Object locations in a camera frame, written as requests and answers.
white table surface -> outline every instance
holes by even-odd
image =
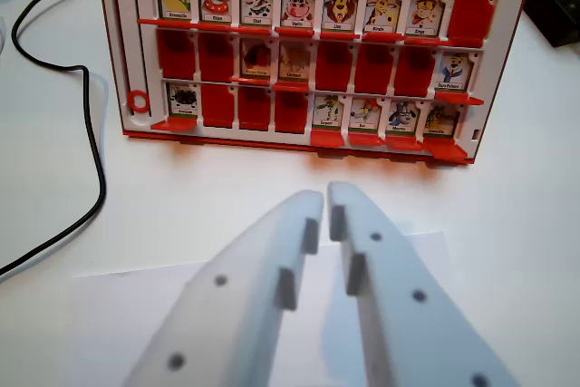
[[[29,1],[0,0],[8,30]],[[477,162],[459,168],[129,140],[101,0],[52,7],[22,43],[91,70],[109,196],[70,243],[0,284],[3,387],[63,385],[70,277],[206,260],[282,199],[336,179],[357,183],[405,234],[445,232],[461,308],[522,384],[578,384],[580,51],[553,49],[525,15]],[[98,184],[80,74],[36,67],[8,42],[0,102],[3,265],[83,214]]]

red flap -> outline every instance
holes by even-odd
[[[405,35],[389,32],[365,32],[362,34],[362,40],[366,43],[396,43],[405,38]]]
[[[425,97],[431,82],[435,58],[425,47],[402,47],[395,75],[395,95]]]
[[[272,33],[271,27],[265,26],[243,26],[232,29],[237,31],[239,34],[252,34],[252,35],[270,35]]]
[[[424,47],[434,47],[440,45],[441,40],[439,38],[421,38],[419,36],[408,36],[405,38],[405,44],[407,45],[422,45]]]
[[[482,47],[494,10],[495,6],[489,0],[455,0],[449,21],[449,43],[460,47]]]
[[[199,22],[194,24],[196,29],[200,31],[213,31],[213,32],[232,32],[233,29],[230,24],[215,24],[207,22]]]
[[[196,53],[190,32],[157,29],[157,50],[163,77],[193,80]]]
[[[320,37],[323,40],[356,40],[361,36],[354,32],[322,31]]]
[[[137,20],[139,24],[155,24],[158,27],[168,27],[172,29],[195,29],[197,26],[195,23],[184,20],[165,20],[165,19],[150,19],[150,18],[140,18]]]
[[[339,149],[344,145],[344,138],[341,131],[312,129],[310,133],[310,145]]]
[[[251,79],[249,77],[232,77],[231,81],[247,85],[259,85],[259,86],[268,86],[270,84],[269,79]]]
[[[468,153],[455,143],[452,138],[424,138],[423,147],[435,159],[464,163]]]
[[[165,121],[151,125],[156,131],[190,131],[198,125],[196,118],[168,117]]]
[[[203,123],[209,127],[231,129],[234,122],[234,95],[226,85],[201,85]]]
[[[389,147],[396,150],[421,151],[422,144],[416,136],[387,135],[385,142]]]
[[[384,140],[379,137],[378,133],[365,133],[362,131],[349,131],[348,141],[352,145],[377,146],[384,145]]]
[[[201,80],[229,82],[234,74],[234,47],[227,34],[199,34],[199,69]]]
[[[302,38],[312,38],[314,29],[305,27],[277,27],[275,29],[282,36],[300,36]]]
[[[382,44],[361,44],[356,61],[354,91],[385,94],[391,79],[390,48]]]
[[[483,104],[483,100],[469,97],[469,94],[466,92],[435,91],[435,99],[453,104],[469,104],[473,106]]]
[[[270,123],[270,96],[264,88],[240,86],[237,90],[239,128],[267,131]]]
[[[316,58],[316,89],[345,92],[352,64],[348,43],[321,41]]]
[[[278,81],[272,85],[272,89],[276,91],[308,92],[308,82]]]
[[[304,133],[308,115],[308,100],[301,92],[278,91],[275,94],[275,131]]]

screw hole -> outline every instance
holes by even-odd
[[[173,353],[169,356],[167,366],[171,371],[178,371],[185,365],[185,357],[182,353]]]
[[[489,386],[488,379],[485,376],[483,376],[481,373],[473,375],[473,377],[471,378],[471,383],[475,387],[488,387]]]
[[[413,299],[415,301],[417,301],[418,303],[422,303],[423,301],[425,301],[427,299],[427,296],[425,295],[425,292],[418,289],[418,290],[413,291]]]
[[[216,278],[214,278],[214,282],[216,283],[217,286],[223,286],[225,283],[227,283],[227,277],[224,276],[223,274],[220,274],[219,276],[216,276]]]

black cable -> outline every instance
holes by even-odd
[[[104,170],[102,168],[101,157],[99,156],[99,149],[97,148],[97,141],[94,138],[94,133],[92,131],[91,108],[89,105],[89,80],[90,80],[89,70],[84,65],[69,65],[69,66],[67,66],[67,65],[57,65],[55,63],[48,63],[46,61],[42,61],[38,58],[35,58],[31,54],[29,54],[22,47],[22,45],[20,45],[20,43],[18,41],[18,36],[19,36],[18,35],[18,28],[22,24],[23,20],[32,11],[32,9],[42,1],[43,0],[33,0],[30,4],[28,4],[28,6],[23,10],[23,12],[18,16],[18,18],[16,19],[16,22],[14,23],[14,26],[12,28],[12,34],[11,34],[12,42],[13,42],[16,50],[18,50],[18,52],[20,52],[20,54],[23,57],[25,57],[29,61],[31,61],[37,65],[40,65],[44,68],[48,68],[50,70],[53,70],[56,72],[62,72],[62,73],[63,72],[82,71],[82,111],[84,113],[84,126],[87,130],[87,136],[89,137],[89,144],[91,146],[92,159],[94,160],[94,165],[95,165],[95,168],[97,169],[97,176],[99,177],[99,197],[97,198],[97,200],[95,201],[95,203],[91,207],[91,209],[87,213],[85,213],[81,218],[79,218],[76,222],[74,222],[72,225],[70,225],[68,228],[61,231],[58,235],[51,237],[49,240],[47,240],[43,244],[39,245],[38,247],[30,250],[29,252],[27,252],[23,256],[20,256],[14,262],[0,268],[0,276],[3,276],[4,274],[7,274],[8,272],[12,271],[13,269],[19,267],[20,265],[22,265],[26,261],[28,261],[31,258],[33,258],[34,256],[40,254],[45,249],[51,247],[52,245],[57,243],[59,240],[63,239],[64,237],[67,237],[74,230],[76,230],[77,228],[82,226],[85,222],[87,222],[89,219],[91,219],[93,216],[96,215],[96,213],[102,207],[102,205],[105,201],[105,197],[107,195],[107,184],[106,184],[106,180],[105,180],[105,174],[104,174]]]

red ring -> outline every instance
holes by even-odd
[[[140,108],[139,106],[137,106],[135,104],[135,96],[136,95],[140,95],[141,97],[143,97],[145,99],[145,106],[143,106],[142,108]],[[140,113],[149,112],[149,106],[150,106],[149,95],[147,95],[147,93],[145,91],[133,90],[127,96],[127,104],[135,112],[140,112]]]

